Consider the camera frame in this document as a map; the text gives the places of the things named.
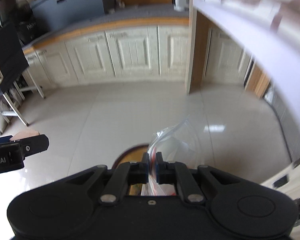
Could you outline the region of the white plastic bag red print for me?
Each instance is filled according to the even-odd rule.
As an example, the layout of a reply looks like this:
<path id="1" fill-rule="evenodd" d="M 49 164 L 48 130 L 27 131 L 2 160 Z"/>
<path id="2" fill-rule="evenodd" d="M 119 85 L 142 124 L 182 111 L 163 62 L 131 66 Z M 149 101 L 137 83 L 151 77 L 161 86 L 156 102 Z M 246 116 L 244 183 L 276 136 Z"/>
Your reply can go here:
<path id="1" fill-rule="evenodd" d="M 204 163 L 202 148 L 194 127 L 186 118 L 182 122 L 158 131 L 148 147 L 149 181 L 142 186 L 142 196 L 173 196 L 173 185 L 158 184 L 156 181 L 155 158 L 161 152 L 163 161 L 181 162 L 188 168 L 195 169 Z"/>

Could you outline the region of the grey storage box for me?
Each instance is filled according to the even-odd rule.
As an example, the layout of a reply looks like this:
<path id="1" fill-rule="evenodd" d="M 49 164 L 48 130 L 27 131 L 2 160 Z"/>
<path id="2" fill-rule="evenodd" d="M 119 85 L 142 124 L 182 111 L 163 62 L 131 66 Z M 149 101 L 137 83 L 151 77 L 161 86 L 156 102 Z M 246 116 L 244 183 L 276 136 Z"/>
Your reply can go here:
<path id="1" fill-rule="evenodd" d="M 31 9 L 39 26 L 48 32 L 104 15 L 103 0 L 35 0 Z"/>

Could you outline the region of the brown white checkered tablecloth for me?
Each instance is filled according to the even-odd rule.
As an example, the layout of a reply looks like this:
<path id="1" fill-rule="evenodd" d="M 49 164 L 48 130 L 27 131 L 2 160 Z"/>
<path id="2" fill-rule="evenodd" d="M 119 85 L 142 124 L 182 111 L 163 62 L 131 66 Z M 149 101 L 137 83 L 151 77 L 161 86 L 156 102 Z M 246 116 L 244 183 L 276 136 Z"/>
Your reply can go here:
<path id="1" fill-rule="evenodd" d="M 300 129 L 300 0 L 192 0 L 271 77 Z"/>

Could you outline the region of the cream cabinet row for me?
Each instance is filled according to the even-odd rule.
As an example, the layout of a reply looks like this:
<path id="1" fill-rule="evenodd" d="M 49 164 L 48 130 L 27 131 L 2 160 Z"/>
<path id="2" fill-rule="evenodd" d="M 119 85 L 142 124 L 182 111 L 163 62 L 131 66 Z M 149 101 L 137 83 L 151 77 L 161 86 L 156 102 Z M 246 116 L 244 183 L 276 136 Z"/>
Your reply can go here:
<path id="1" fill-rule="evenodd" d="M 55 87 L 134 80 L 183 80 L 192 92 L 202 83 L 210 29 L 198 14 L 131 18 L 48 33 L 23 48 L 41 63 Z"/>

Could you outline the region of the grey bench cushion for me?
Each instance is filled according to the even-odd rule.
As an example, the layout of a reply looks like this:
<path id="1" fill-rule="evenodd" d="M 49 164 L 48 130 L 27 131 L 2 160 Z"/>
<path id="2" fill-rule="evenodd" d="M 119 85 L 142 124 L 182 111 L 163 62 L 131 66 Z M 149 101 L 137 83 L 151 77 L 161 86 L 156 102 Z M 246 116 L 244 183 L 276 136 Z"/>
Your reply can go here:
<path id="1" fill-rule="evenodd" d="M 48 32 L 23 46 L 23 51 L 25 54 L 29 54 L 45 46 L 98 31 L 150 25 L 187 26 L 188 24 L 189 12 L 176 11 L 171 4 L 135 5 L 118 10 L 113 14 L 90 18 L 72 23 L 57 31 Z"/>

